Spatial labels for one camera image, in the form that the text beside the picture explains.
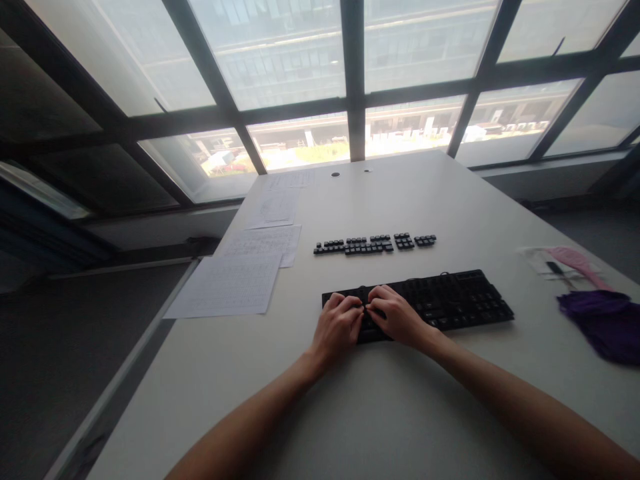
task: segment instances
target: desk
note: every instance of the desk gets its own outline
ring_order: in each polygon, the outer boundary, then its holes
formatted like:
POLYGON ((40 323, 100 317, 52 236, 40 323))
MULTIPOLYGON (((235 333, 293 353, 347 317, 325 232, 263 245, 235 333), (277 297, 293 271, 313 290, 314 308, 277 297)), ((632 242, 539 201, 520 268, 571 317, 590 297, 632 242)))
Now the desk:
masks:
MULTIPOLYGON (((229 234, 242 229, 256 180, 229 234)), ((506 324, 447 332, 574 409, 640 456, 640 372, 600 359, 557 310, 562 282, 540 279, 522 246, 575 242, 443 153, 315 170, 302 190, 295 265, 280 269, 265 315, 175 323, 89 478, 160 479, 212 425, 309 345, 321 294, 482 269, 515 312, 506 324), (332 178, 332 172, 340 177, 332 178), (313 255, 316 242, 408 231, 430 249, 313 255)), ((595 256, 607 282, 640 287, 595 256)), ((586 283, 578 282, 584 289, 586 283)), ((319 382, 270 443, 256 478, 546 478, 549 474, 444 370, 402 345, 358 346, 319 382)))

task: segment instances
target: purple fabric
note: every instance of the purple fabric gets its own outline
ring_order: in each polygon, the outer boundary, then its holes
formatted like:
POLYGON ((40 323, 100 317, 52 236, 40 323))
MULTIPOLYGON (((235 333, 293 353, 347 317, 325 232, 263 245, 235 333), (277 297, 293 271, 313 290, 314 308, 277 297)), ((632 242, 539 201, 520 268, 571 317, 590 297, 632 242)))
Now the purple fabric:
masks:
POLYGON ((571 292, 558 302, 602 358, 640 365, 640 305, 605 290, 571 292))

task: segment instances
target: stack of papers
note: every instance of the stack of papers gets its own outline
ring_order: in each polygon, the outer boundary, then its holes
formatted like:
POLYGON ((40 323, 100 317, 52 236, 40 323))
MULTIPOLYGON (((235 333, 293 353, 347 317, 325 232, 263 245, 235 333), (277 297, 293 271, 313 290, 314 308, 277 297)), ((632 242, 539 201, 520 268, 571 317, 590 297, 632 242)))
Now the stack of papers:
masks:
POLYGON ((206 257, 164 318, 265 313, 282 254, 206 257))
POLYGON ((193 272, 165 318, 266 313, 278 268, 292 267, 302 225, 294 225, 300 189, 313 171, 268 176, 245 230, 193 272))
POLYGON ((240 230, 227 239, 222 248, 223 257, 241 255, 282 254, 280 268, 293 266, 302 225, 256 230, 240 230))
POLYGON ((297 189, 264 192, 247 222, 246 229, 292 225, 299 195, 300 190, 297 189))

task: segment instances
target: window pane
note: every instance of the window pane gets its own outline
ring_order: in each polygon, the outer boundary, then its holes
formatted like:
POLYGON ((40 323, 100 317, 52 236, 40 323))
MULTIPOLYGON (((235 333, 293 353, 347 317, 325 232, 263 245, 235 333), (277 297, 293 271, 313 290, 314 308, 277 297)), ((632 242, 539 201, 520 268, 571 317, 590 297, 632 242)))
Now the window pane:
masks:
POLYGON ((447 150, 465 96, 368 108, 366 156, 447 150))
POLYGON ((214 104, 162 0, 26 0, 129 116, 214 104))
POLYGON ((190 0, 240 110, 345 96, 339 0, 190 0))
POLYGON ((235 129, 144 140, 140 146, 196 203, 242 197, 257 177, 235 129))
POLYGON ((267 170, 349 161, 347 113, 250 125, 267 170))
POLYGON ((100 127, 0 30, 0 139, 28 142, 100 127))
POLYGON ((0 161, 0 177, 68 219, 80 219, 89 214, 80 204, 16 165, 0 161))
POLYGON ((473 167, 528 158, 579 83, 482 92, 455 159, 473 167))
POLYGON ((623 57, 632 57, 634 55, 640 55, 640 34, 635 36, 633 41, 622 54, 623 57))
POLYGON ((547 155, 618 145, 640 121, 640 72, 608 75, 562 131, 547 155))
POLYGON ((34 160, 112 213, 177 205, 119 145, 40 155, 34 160))
POLYGON ((497 0, 365 0, 365 90, 470 78, 497 0))
POLYGON ((625 0, 524 0, 498 62, 594 48, 625 0))

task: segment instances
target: gray floor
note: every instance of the gray floor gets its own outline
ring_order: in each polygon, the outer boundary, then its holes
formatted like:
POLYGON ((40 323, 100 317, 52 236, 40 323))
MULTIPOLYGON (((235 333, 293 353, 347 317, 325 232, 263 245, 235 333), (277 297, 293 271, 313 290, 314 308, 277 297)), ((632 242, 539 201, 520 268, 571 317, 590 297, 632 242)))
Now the gray floor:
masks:
POLYGON ((618 208, 536 212, 566 236, 640 283, 640 215, 618 208))
POLYGON ((0 297, 0 478, 46 474, 187 265, 0 297))

